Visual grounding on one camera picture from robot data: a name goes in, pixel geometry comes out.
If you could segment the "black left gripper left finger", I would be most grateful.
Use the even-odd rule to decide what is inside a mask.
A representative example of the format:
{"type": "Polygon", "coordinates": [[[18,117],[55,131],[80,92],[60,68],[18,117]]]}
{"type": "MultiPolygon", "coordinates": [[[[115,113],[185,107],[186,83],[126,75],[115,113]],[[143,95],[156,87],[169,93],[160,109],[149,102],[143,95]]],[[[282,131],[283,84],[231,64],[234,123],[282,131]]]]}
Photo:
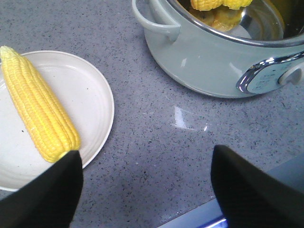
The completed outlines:
{"type": "Polygon", "coordinates": [[[68,228],[83,182],[80,154],[70,151],[33,181],[0,201],[0,226],[68,228]]]}

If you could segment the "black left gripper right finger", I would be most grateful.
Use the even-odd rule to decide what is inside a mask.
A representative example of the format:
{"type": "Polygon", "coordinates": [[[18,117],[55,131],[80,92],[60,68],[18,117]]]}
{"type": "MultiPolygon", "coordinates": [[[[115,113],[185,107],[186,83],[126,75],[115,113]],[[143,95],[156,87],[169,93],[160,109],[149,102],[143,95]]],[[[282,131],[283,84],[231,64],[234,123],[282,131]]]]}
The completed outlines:
{"type": "Polygon", "coordinates": [[[216,145],[211,183],[230,228],[302,228],[304,195],[216,145]]]}

